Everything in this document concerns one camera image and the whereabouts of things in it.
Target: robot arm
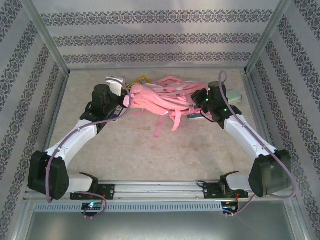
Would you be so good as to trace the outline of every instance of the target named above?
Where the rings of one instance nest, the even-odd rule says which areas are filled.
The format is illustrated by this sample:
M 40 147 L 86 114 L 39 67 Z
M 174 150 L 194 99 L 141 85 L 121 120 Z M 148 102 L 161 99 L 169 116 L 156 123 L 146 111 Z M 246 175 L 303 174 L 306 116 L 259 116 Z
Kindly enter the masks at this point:
M 106 123 L 90 125 L 93 122 L 113 119 L 120 115 L 123 102 L 121 85 L 112 82 L 110 85 L 99 84 L 94 87 L 92 101 L 88 103 L 85 112 L 76 126 L 71 130 L 79 129 L 69 137 L 69 132 L 60 142 L 44 152 L 36 151 L 30 161 L 28 187 L 32 190 L 46 194 L 46 169 L 50 157 L 54 156 L 49 173 L 49 195 L 53 199 L 60 199 L 66 193 L 91 192 L 98 188 L 98 179 L 86 173 L 69 174 L 67 168 L 78 151 L 104 128 Z M 59 145 L 66 139 L 61 148 Z
M 222 89 L 224 96 L 226 96 L 226 87 L 223 84 Z M 236 190 L 245 190 L 253 192 L 258 197 L 264 197 L 291 186 L 288 174 L 270 154 L 271 152 L 276 155 L 290 169 L 291 158 L 288 152 L 278 151 L 267 143 L 248 124 L 237 107 L 231 106 L 236 116 L 231 113 L 222 97 L 219 82 L 209 83 L 208 92 L 205 88 L 196 91 L 192 95 L 192 99 L 204 113 L 209 112 L 213 121 L 230 133 L 252 159 L 253 165 L 250 174 L 231 172 L 220 177 L 220 186 L 225 194 Z

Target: yellow object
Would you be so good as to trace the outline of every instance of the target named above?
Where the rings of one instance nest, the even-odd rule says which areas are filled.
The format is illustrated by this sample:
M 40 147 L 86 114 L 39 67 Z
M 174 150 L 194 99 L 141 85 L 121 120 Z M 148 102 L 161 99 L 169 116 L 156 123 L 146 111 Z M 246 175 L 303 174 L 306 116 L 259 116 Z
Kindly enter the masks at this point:
M 135 80 L 134 82 L 130 83 L 126 87 L 128 89 L 130 89 L 133 84 L 150 84 L 150 83 L 151 83 L 151 81 L 149 80 L 149 78 L 147 78 L 146 76 L 141 76 L 137 80 Z

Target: patterned wallpaper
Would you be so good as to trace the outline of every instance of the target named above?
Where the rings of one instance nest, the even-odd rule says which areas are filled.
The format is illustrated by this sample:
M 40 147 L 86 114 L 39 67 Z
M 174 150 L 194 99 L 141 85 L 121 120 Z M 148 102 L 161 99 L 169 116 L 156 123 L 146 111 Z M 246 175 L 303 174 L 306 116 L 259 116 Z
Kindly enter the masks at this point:
M 35 0 L 70 69 L 245 67 L 279 0 Z
M 48 140 L 65 80 L 18 0 L 0 3 L 0 240 L 15 226 L 29 162 Z
M 251 73 L 272 141 L 290 152 L 311 239 L 320 239 L 319 19 L 316 0 L 293 0 Z

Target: beige floor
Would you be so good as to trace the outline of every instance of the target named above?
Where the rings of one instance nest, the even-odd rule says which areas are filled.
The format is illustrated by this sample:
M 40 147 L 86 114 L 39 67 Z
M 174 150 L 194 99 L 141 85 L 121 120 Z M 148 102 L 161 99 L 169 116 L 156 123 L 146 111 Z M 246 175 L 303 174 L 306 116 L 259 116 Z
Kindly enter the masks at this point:
M 103 84 L 106 76 L 121 76 L 132 82 L 142 75 L 158 80 L 168 75 L 209 83 L 218 80 L 219 70 L 209 68 L 159 68 L 121 70 L 73 70 L 65 90 L 51 145 L 57 143 L 78 122 L 94 86 Z M 236 106 L 255 128 L 239 70 L 228 70 L 228 89 L 243 95 Z M 153 138 L 159 116 L 145 112 L 108 123 L 99 135 L 89 141 L 71 161 L 70 173 L 85 172 L 99 180 L 169 181 L 214 180 L 231 171 L 250 172 L 252 160 L 218 124 L 205 119 L 182 120 L 171 132 L 173 122 L 166 119 L 161 136 Z

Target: pink garment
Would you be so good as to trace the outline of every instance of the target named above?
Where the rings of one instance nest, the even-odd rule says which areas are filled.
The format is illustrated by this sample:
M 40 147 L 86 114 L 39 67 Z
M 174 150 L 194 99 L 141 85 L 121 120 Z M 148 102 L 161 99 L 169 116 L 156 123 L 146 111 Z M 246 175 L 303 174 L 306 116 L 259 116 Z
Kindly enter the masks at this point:
M 176 131 L 180 125 L 181 116 L 200 112 L 199 109 L 195 110 L 196 104 L 191 95 L 204 88 L 206 89 L 207 86 L 202 83 L 186 81 L 174 76 L 167 76 L 148 84 L 134 84 L 130 90 L 131 107 L 146 109 L 160 116 L 169 116 L 174 121 L 172 131 Z M 123 105 L 126 107 L 129 105 L 129 96 L 125 96 Z

